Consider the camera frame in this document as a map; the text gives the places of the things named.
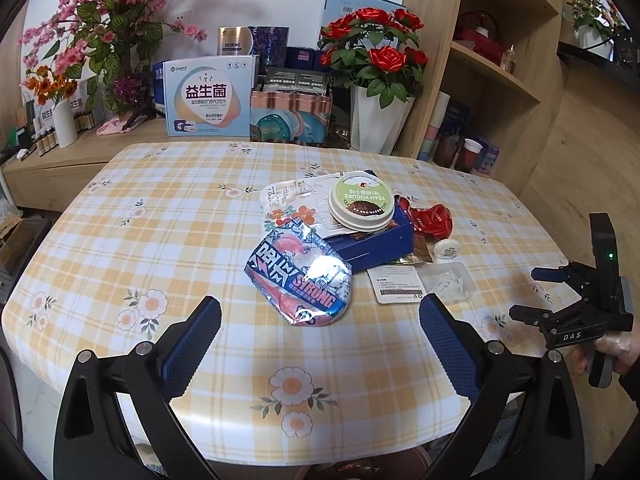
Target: red wrapper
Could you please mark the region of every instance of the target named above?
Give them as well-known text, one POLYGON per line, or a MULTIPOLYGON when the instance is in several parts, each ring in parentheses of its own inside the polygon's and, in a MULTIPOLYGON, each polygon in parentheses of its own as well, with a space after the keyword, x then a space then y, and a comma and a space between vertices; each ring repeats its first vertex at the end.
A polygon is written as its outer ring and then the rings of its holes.
POLYGON ((409 201, 401 196, 398 197, 398 205, 411 220, 415 232, 433 235, 438 240, 451 236, 453 220, 450 211, 442 204, 436 204, 429 209, 420 209, 411 207, 409 201))

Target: white vase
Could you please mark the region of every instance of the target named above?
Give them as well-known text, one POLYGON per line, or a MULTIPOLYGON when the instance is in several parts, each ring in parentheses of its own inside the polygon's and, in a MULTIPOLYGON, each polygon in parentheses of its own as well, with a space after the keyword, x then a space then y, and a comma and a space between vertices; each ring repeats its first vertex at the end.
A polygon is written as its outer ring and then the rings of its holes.
POLYGON ((74 115, 71 113, 71 101, 69 99, 62 99, 53 107, 53 125, 56 127, 60 148, 66 148, 76 142, 78 131, 76 130, 74 115))
POLYGON ((351 146, 363 153, 391 155, 415 99, 397 97, 380 109, 380 96, 367 97, 367 89, 351 87, 351 146))
MULTIPOLYGON (((580 48, 589 48, 591 45, 597 45, 604 41, 604 38, 598 34, 598 32, 589 25, 581 25, 575 33, 576 37, 580 41, 580 48)), ((596 48, 590 48, 589 52, 598 54, 605 59, 611 59, 611 51, 613 50, 613 42, 607 41, 607 43, 597 46, 596 48)))

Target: metal screw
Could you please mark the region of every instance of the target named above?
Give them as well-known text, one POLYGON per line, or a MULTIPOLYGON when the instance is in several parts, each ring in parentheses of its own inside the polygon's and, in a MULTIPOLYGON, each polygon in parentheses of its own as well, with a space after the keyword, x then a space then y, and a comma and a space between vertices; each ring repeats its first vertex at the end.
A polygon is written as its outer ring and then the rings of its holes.
POLYGON ((143 341, 136 346, 136 354, 147 355, 154 346, 149 341, 143 341))
POLYGON ((489 352, 494 355, 500 355, 504 352, 504 345, 500 341, 489 341, 486 345, 489 352))
POLYGON ((562 354, 558 350, 550 350, 547 357, 555 363, 562 361, 562 354))
POLYGON ((87 362, 89 359, 91 359, 91 351, 90 351, 90 350, 82 350, 82 351, 78 354, 78 362, 79 362, 79 363, 85 363, 85 362, 87 362))

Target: yogurt cup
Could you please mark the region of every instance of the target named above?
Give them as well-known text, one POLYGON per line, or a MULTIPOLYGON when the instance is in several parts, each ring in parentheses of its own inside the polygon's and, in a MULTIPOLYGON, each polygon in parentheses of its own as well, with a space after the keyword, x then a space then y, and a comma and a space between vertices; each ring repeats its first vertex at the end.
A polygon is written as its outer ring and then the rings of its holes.
POLYGON ((341 224, 365 233, 386 227, 396 207, 389 186, 365 171, 342 176, 329 194, 328 205, 341 224))

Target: plaid tablecloth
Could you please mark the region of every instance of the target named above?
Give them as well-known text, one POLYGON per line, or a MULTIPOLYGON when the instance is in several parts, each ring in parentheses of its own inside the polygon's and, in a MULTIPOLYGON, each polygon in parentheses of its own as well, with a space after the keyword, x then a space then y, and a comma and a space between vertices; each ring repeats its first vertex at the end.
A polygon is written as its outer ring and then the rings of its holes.
MULTIPOLYGON (((79 351, 129 352, 185 319, 203 296, 222 328, 172 409, 206 458, 295 465, 416 446, 454 430, 458 397, 418 325, 418 304, 376 298, 366 272, 351 304, 323 328, 287 325, 244 274, 260 241, 267 184, 372 169, 415 206, 446 205, 478 291, 452 308, 485 339, 541 355, 513 303, 558 309, 567 286, 535 283, 534 266, 565 259, 502 184, 405 158, 283 144, 137 144, 69 206, 2 313, 12 349, 62 392, 79 351)), ((121 396, 132 434, 143 438, 121 396)))

